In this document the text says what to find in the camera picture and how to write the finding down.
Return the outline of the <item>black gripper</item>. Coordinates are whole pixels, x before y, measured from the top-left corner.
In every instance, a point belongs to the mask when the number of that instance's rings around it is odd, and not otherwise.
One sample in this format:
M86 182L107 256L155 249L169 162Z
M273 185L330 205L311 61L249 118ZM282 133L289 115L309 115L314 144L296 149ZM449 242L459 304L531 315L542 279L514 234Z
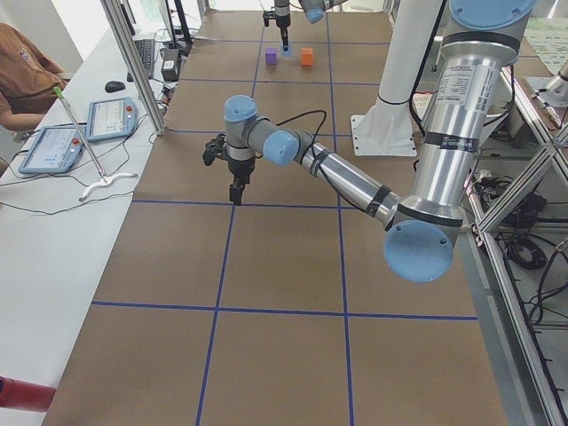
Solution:
M280 36L282 41L282 47L288 48L289 47L289 40L288 40L288 27L291 25L291 17L290 14L285 15L275 15L276 25L280 29Z
M250 182L250 177L254 172L255 165L255 158L249 158L243 161L230 158L228 161L228 169L233 174L233 182L229 186L229 198L235 206L242 204L242 195L245 189L244 183Z

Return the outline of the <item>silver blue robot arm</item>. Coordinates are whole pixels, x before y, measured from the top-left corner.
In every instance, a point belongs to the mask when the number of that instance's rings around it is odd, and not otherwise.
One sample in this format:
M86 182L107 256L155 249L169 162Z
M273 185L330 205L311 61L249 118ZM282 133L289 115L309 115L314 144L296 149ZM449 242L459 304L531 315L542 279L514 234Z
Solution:
M417 171L399 197L302 130L260 115L246 95L225 102L224 154L233 174L230 199L241 203L256 156L285 166L296 162L386 231L383 255L400 277L431 282L454 260L462 226L459 199L487 123L501 70L516 59L531 1L452 1L441 45L445 60L431 102Z
M326 11L343 3L345 3L345 0L305 0L299 2L301 10L310 23L317 23L323 18ZM273 7L263 13L263 20L266 27L270 25L271 20L275 21L277 28L280 30L282 50L289 52L288 28L291 25L289 0L274 0Z

